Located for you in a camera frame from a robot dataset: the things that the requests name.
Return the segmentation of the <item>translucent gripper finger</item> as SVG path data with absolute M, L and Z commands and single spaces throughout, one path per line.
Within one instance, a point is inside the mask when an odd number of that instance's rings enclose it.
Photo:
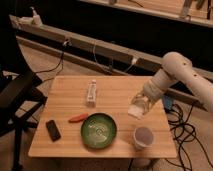
M 144 115 L 146 115 L 153 107 L 153 104 L 151 102 L 142 102 L 138 105 L 139 108 L 139 114 L 138 117 L 142 118 Z
M 141 95 L 136 95 L 132 101 L 131 101 L 131 105 L 139 105 L 140 103 L 144 102 L 143 101 L 143 97 Z

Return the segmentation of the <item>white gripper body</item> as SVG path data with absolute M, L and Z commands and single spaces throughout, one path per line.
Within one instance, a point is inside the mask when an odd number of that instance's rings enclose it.
M 143 97 L 144 102 L 151 102 L 153 105 L 161 98 L 161 93 L 158 91 L 141 91 L 138 95 Z

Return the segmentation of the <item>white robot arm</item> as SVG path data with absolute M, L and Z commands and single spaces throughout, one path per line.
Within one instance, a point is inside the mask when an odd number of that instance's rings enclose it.
M 213 83 L 199 75 L 188 58 L 178 52 L 168 52 L 163 56 L 161 68 L 132 99 L 128 114 L 141 119 L 178 81 L 198 98 L 208 112 L 213 113 Z

